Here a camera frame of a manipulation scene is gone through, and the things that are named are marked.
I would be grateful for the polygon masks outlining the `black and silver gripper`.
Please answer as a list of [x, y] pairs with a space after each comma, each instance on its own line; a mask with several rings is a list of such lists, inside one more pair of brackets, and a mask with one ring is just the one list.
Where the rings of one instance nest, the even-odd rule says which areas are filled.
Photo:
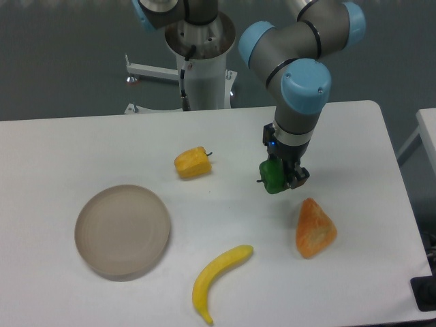
[[309, 178], [309, 171], [302, 167], [300, 162], [310, 140], [311, 132], [291, 134], [282, 129], [276, 121], [263, 127], [262, 143], [266, 147], [267, 160], [282, 163], [289, 189], [303, 186]]

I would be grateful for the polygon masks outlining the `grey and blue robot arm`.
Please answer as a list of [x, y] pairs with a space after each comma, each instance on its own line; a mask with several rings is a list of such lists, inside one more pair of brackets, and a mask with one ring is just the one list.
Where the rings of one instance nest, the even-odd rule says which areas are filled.
[[309, 172], [300, 160], [332, 84], [320, 59], [364, 37], [362, 9], [349, 1], [291, 1], [292, 25], [278, 29], [259, 21], [237, 36], [217, 1], [134, 1], [133, 7], [144, 29], [165, 31], [184, 111], [223, 108], [225, 60], [237, 46], [276, 101], [274, 119], [263, 128], [268, 157], [260, 182], [271, 194], [302, 186]]

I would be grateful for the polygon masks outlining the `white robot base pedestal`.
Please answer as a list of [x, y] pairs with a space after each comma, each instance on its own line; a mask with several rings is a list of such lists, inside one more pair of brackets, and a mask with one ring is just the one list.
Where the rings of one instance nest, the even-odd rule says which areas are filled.
[[128, 83], [139, 78], [177, 82], [180, 111], [231, 108], [232, 87], [237, 73], [227, 68], [236, 30], [223, 12], [206, 25], [184, 20], [165, 28], [166, 44], [176, 58], [176, 69], [132, 63], [125, 59]]

